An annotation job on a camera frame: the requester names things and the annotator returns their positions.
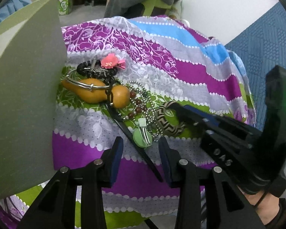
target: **blue stripe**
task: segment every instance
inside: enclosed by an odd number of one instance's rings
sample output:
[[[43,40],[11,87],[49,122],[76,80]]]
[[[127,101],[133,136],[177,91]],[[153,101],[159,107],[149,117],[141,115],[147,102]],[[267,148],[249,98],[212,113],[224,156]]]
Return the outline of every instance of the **blue stripe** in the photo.
[[[134,20],[129,20],[129,22],[149,34],[175,38],[184,45],[199,47],[202,53],[207,55],[214,64],[220,64],[229,57],[226,48],[222,44],[217,46],[202,46],[187,30],[180,29],[175,25],[145,24]]]

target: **silver bangle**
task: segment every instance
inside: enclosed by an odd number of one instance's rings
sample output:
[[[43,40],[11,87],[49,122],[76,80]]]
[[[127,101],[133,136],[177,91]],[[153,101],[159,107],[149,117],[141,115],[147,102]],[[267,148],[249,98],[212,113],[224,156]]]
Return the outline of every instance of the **silver bangle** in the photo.
[[[76,69],[69,71],[68,74],[66,75],[65,80],[67,82],[72,83],[74,85],[77,85],[77,86],[79,86],[81,88],[88,89],[90,91],[92,91],[92,89],[108,89],[108,88],[110,88],[110,85],[107,85],[107,86],[95,86],[94,84],[90,84],[89,85],[89,84],[84,84],[84,83],[78,82],[78,81],[76,81],[76,80],[74,80],[74,79],[72,79],[70,77],[71,73],[73,73],[74,71],[76,71]]]

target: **brown bead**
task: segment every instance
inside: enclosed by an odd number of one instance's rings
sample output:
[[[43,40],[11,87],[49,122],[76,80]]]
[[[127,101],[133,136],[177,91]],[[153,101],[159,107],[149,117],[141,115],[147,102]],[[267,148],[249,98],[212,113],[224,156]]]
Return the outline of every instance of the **brown bead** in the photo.
[[[136,92],[131,91],[131,92],[130,92],[130,98],[135,98],[135,97],[136,97]]]
[[[135,101],[136,101],[137,106],[139,106],[142,103],[142,101],[140,99],[136,99]]]
[[[133,112],[130,112],[129,114],[128,114],[128,118],[129,119],[132,119],[134,117],[134,113]]]
[[[135,111],[136,111],[137,114],[142,113],[142,109],[140,107],[136,107]]]

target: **pink flower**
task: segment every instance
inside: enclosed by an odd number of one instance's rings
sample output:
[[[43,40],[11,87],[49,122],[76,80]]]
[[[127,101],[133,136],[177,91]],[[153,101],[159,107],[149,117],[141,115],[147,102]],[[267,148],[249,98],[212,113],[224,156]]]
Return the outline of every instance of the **pink flower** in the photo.
[[[112,69],[115,66],[125,69],[125,59],[119,60],[114,53],[109,53],[107,57],[101,60],[101,66],[105,69]]]

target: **silver bead chain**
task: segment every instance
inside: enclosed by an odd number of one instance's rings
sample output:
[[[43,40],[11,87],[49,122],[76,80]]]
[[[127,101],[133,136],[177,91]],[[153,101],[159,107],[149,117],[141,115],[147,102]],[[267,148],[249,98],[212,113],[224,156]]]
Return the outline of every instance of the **silver bead chain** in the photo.
[[[139,89],[139,87],[135,88],[133,86],[134,84],[140,86],[142,89]],[[142,114],[146,118],[147,128],[153,137],[153,141],[157,142],[160,136],[163,135],[163,130],[156,121],[156,109],[153,108],[153,103],[150,96],[148,95],[147,89],[145,89],[144,86],[138,81],[129,81],[127,83],[127,87],[130,89],[130,91],[134,91],[136,92],[136,94],[140,95],[140,100],[145,106],[147,105],[147,103],[150,103],[151,106],[145,111],[142,110]],[[134,106],[136,106],[135,101],[131,100],[131,102]],[[124,116],[123,120],[129,120],[128,116]],[[154,129],[156,130],[156,133],[153,132],[152,125],[155,125]]]

